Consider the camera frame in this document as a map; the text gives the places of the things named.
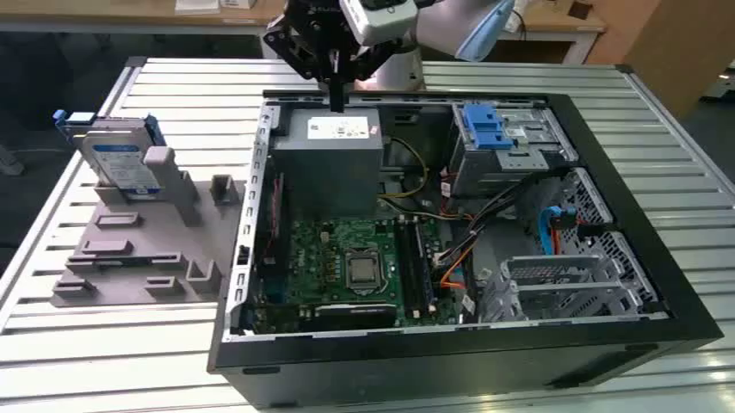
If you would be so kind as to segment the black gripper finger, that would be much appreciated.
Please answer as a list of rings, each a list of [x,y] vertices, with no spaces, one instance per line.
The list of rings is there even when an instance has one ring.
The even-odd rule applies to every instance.
[[[349,101],[348,91],[356,80],[364,81],[397,51],[397,41],[389,40],[358,51],[354,45],[338,49],[338,112]]]
[[[269,23],[262,39],[297,74],[304,79],[317,81],[320,88],[328,94],[329,109],[338,113],[338,76],[334,69],[334,50],[310,52],[284,15]]]

